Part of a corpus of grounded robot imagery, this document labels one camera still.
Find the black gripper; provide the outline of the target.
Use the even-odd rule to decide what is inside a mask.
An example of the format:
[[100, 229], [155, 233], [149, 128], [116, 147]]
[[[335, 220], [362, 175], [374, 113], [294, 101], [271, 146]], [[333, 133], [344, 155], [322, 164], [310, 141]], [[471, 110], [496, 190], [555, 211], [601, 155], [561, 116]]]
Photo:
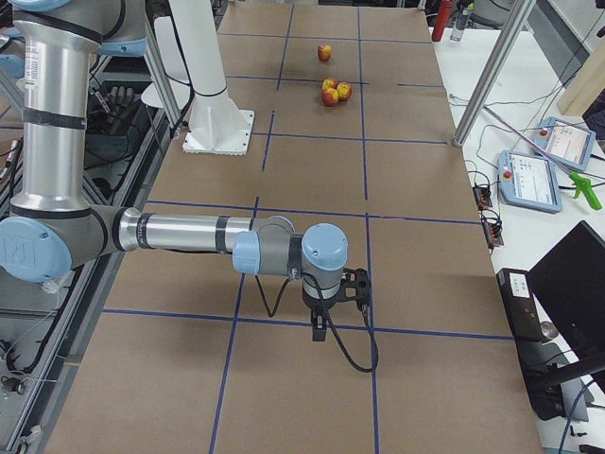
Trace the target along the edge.
[[302, 299], [311, 309], [312, 341], [325, 341], [327, 322], [324, 310], [331, 309], [344, 298], [340, 287], [317, 290], [308, 282], [302, 283]]

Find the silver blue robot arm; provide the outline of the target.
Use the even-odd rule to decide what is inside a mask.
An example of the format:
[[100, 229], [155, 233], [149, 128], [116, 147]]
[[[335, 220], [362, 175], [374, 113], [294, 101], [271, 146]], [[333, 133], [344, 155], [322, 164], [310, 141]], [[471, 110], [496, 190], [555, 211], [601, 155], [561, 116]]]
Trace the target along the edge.
[[348, 242], [335, 225], [297, 234], [282, 217], [142, 213], [92, 205], [82, 193], [89, 64], [96, 52], [142, 55], [141, 1], [16, 1], [12, 22], [26, 41], [23, 185], [1, 223], [1, 265], [41, 283], [118, 251], [224, 253], [240, 273], [302, 281], [313, 338], [334, 327], [346, 298]]

